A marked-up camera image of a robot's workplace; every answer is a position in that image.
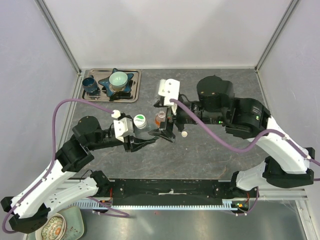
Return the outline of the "clear green-label water bottle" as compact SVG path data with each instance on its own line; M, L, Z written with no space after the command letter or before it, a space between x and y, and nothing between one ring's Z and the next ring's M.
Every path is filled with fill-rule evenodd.
M148 125L147 119L143 114L137 114L133 118L133 123L138 129L144 129Z

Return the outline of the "cream bottle cap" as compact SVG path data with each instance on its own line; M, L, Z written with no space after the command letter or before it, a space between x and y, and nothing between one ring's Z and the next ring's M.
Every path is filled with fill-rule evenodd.
M182 131L182 132L181 132L181 136L182 136L183 138L186 138L186 137L188 136L188 133L187 133L186 131Z

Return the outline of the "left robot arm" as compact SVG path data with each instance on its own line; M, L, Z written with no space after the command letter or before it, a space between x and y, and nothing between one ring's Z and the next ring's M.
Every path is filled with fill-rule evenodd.
M94 150L124 146L125 151L133 153L157 140L149 129L142 135L135 130L137 127L130 116L114 120L108 129L102 129L94 116L81 118L73 127L71 138L53 154L44 172L20 194L1 200L2 209L7 213L3 231L32 233L67 205L82 198L106 196L112 185L101 170L93 171L75 187L61 193L55 190L94 159L91 153Z

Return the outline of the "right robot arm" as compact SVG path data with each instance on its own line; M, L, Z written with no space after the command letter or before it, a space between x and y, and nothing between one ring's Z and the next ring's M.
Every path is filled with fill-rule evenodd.
M230 146L231 151L246 153L254 146L260 147L267 158L232 175L229 191L235 197L264 185L290 189L314 183L310 169L314 149L301 147L292 140L260 101L235 97L233 84L216 75L201 79L196 90L198 100L190 101L181 94L178 80L161 79L154 106L166 109L165 118L151 135L174 142L174 127L182 132L186 124L192 124L208 131L209 125L221 125L226 133L249 142L242 149Z

